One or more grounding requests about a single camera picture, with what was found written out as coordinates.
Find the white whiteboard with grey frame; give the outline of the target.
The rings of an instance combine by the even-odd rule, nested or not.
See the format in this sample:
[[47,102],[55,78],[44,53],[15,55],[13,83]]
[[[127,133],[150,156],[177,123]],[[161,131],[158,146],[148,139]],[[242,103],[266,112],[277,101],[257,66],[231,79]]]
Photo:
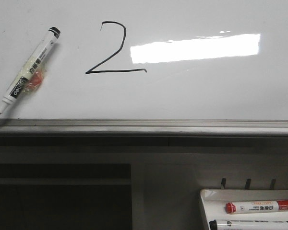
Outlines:
[[288,136],[288,0],[0,0],[0,135]]

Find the black whiteboard marker with magnet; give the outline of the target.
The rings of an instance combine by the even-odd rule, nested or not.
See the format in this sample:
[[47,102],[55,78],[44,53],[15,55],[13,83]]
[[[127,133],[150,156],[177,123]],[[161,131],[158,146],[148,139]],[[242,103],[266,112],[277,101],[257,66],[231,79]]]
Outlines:
[[13,82],[9,85],[0,103],[0,115],[12,105],[24,90],[26,84],[32,79],[36,70],[44,62],[46,56],[55,45],[60,36],[60,30],[56,27],[48,29],[28,60],[23,64]]

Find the red capped whiteboard marker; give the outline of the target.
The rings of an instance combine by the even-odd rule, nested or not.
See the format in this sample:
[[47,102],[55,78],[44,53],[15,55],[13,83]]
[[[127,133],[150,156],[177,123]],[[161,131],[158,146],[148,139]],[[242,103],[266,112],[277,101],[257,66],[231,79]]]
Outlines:
[[249,214],[288,211],[288,200],[243,201],[225,204],[228,214]]

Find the white marker tray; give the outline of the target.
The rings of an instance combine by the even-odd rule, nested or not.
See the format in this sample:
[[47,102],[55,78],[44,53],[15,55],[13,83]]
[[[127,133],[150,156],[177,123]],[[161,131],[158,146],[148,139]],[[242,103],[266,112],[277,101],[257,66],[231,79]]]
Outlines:
[[288,190],[202,189],[204,229],[213,220],[288,221]]

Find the black capped marker in tray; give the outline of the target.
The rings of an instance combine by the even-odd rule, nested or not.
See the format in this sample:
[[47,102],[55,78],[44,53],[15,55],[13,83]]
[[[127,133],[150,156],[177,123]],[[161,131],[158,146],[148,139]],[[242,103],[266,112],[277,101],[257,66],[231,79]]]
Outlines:
[[288,230],[288,221],[212,220],[211,230]]

